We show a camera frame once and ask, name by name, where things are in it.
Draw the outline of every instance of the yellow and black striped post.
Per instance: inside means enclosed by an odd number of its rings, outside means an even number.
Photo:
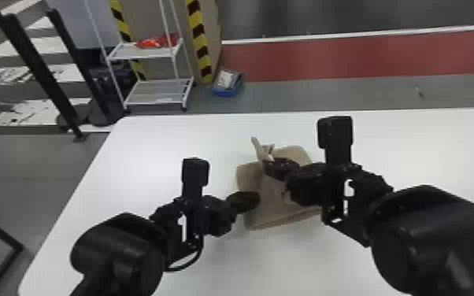
[[[124,42],[132,42],[131,31],[128,28],[128,24],[123,17],[123,11],[121,10],[121,4],[119,0],[109,0],[110,9],[112,10],[112,15],[116,20],[117,29],[120,31],[121,38]],[[145,69],[140,64],[139,60],[130,60],[131,68],[136,72],[137,76],[141,80],[146,79]]]
[[[186,0],[187,19],[189,28],[193,34],[193,47],[197,56],[198,68],[200,69],[201,81],[211,83],[213,81],[213,70],[208,51],[208,39],[204,29],[204,21],[200,10],[199,0]]]

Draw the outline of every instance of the shelf tier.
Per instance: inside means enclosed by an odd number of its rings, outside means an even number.
[[[126,105],[182,104],[193,85],[193,77],[178,80],[138,81],[125,100]]]
[[[120,43],[107,57],[109,61],[148,59],[159,57],[175,57],[182,47],[183,40],[180,38],[172,50],[168,47],[147,48],[142,50],[136,47],[135,43]]]

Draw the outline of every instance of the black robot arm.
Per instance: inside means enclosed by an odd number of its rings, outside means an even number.
[[[177,272],[197,261],[205,235],[228,233],[238,214],[257,206],[255,193],[237,193],[226,200],[202,195],[208,175],[207,161],[184,159],[178,198],[149,219],[122,213],[86,231],[70,255],[73,268],[83,274],[71,295],[151,295],[163,272]],[[184,226],[179,224],[183,216]],[[173,266],[193,254],[186,263]]]
[[[318,121],[327,163],[300,167],[264,161],[299,205],[318,205],[322,221],[372,248],[382,277],[401,292],[474,295],[474,203],[430,186],[393,192],[382,176],[351,161],[350,117]],[[354,190],[347,196],[345,186]]]
[[[371,247],[380,274],[396,290],[474,296],[474,203],[430,186],[394,192],[382,176],[351,161],[350,117],[319,120],[318,144],[326,163],[301,167],[276,158],[264,161],[265,173],[282,180],[299,205],[320,206],[326,225]],[[186,159],[180,197],[149,219],[123,213],[86,231],[70,257],[83,274],[72,296],[151,295],[163,272],[184,269],[200,257],[206,235],[228,233],[237,214],[258,204],[257,193],[226,200],[202,195],[208,173],[207,161]]]

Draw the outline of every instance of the towel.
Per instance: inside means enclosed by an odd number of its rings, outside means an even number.
[[[289,158],[300,165],[311,163],[309,155],[300,146],[276,149],[272,145],[261,145],[252,138],[258,161],[237,168],[239,191],[256,191],[261,197],[257,208],[244,215],[244,224],[251,230],[272,228],[293,223],[320,213],[319,207],[302,207],[291,200],[283,181],[264,174],[262,161],[273,161],[274,157]]]

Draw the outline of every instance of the white table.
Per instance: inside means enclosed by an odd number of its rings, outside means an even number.
[[[235,191],[235,168],[254,161],[252,135],[298,144],[313,161],[321,117],[354,119],[354,161],[396,189],[422,183],[474,201],[474,109],[128,117],[116,124],[20,284],[20,296],[66,296],[81,280],[73,243],[124,211],[149,216],[180,194],[185,157],[211,164],[206,194]],[[250,232],[238,220],[207,238],[200,260],[164,275],[156,295],[400,295],[380,277],[368,249],[319,218]]]

